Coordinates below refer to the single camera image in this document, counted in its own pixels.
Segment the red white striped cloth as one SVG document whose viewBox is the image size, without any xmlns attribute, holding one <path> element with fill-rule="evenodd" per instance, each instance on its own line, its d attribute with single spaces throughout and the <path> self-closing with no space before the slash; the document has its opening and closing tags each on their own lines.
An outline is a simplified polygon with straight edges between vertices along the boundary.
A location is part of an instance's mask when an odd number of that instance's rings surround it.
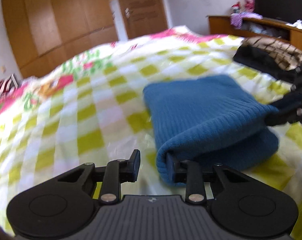
<svg viewBox="0 0 302 240">
<path fill-rule="evenodd" d="M 11 89 L 17 89 L 19 83 L 14 74 L 0 81 L 0 97 L 8 94 Z"/>
</svg>

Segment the blue knitted sweater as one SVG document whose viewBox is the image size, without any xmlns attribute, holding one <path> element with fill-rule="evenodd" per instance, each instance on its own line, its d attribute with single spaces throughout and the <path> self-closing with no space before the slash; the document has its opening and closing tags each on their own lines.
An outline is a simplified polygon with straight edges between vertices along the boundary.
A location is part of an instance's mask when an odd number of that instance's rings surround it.
<svg viewBox="0 0 302 240">
<path fill-rule="evenodd" d="M 158 82 L 143 90 L 150 111 L 161 179 L 174 184 L 173 160 L 191 160 L 209 171 L 235 170 L 270 158 L 278 137 L 264 119 L 278 110 L 259 103 L 227 75 Z"/>
</svg>

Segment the black folded garment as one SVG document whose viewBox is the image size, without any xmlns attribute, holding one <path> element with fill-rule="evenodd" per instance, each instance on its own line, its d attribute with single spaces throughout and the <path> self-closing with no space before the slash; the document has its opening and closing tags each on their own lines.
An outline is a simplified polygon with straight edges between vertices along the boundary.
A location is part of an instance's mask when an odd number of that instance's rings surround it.
<svg viewBox="0 0 302 240">
<path fill-rule="evenodd" d="M 233 61 L 289 83 L 294 83 L 298 75 L 294 70 L 281 69 L 267 52 L 252 46 L 240 46 Z"/>
</svg>

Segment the black television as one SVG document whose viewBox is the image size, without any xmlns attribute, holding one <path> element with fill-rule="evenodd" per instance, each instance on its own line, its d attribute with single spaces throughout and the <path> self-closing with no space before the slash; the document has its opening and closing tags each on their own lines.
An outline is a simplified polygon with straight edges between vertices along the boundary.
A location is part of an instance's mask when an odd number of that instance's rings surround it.
<svg viewBox="0 0 302 240">
<path fill-rule="evenodd" d="M 254 13 L 287 23 L 302 21 L 302 0 L 254 0 Z"/>
</svg>

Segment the brown wooden wardrobe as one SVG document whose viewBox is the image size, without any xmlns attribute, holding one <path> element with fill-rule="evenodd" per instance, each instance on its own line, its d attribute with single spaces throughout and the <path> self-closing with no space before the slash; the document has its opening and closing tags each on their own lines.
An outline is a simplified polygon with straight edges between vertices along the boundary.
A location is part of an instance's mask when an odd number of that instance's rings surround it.
<svg viewBox="0 0 302 240">
<path fill-rule="evenodd" d="M 23 77 L 42 77 L 67 59 L 168 27 L 163 0 L 1 0 L 8 39 Z"/>
</svg>

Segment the wooden side cabinet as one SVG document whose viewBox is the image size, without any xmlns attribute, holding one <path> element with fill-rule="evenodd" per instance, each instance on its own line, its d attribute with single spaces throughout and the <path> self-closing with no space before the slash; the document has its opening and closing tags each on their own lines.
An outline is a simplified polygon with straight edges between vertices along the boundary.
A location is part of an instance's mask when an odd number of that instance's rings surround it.
<svg viewBox="0 0 302 240">
<path fill-rule="evenodd" d="M 267 36 L 290 43 L 302 51 L 302 30 L 279 21 L 244 18 L 239 29 L 231 24 L 229 16 L 209 16 L 208 22 L 211 34 L 240 37 Z"/>
</svg>

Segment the beige brown patterned sweater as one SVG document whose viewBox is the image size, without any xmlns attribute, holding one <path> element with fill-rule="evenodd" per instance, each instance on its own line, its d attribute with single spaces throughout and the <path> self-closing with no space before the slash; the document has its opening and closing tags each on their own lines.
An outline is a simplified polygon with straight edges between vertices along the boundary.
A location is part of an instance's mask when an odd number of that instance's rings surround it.
<svg viewBox="0 0 302 240">
<path fill-rule="evenodd" d="M 256 48 L 267 53 L 285 71 L 302 64 L 302 51 L 295 46 L 270 37 L 249 37 L 242 41 L 243 48 Z"/>
</svg>

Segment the green checkered bed cover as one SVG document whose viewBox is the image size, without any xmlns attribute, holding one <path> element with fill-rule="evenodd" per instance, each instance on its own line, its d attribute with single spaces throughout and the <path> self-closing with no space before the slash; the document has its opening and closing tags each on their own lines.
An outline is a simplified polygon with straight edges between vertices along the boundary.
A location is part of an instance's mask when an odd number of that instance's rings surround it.
<svg viewBox="0 0 302 240">
<path fill-rule="evenodd" d="M 186 27 L 76 55 L 0 103 L 0 239 L 302 239 L 302 124 L 267 126 L 278 150 L 235 170 L 201 167 L 206 203 L 165 183 L 143 90 L 227 75 L 269 105 L 293 83 L 233 61 L 244 39 Z M 121 202 L 100 204 L 98 168 L 140 151 Z"/>
</svg>

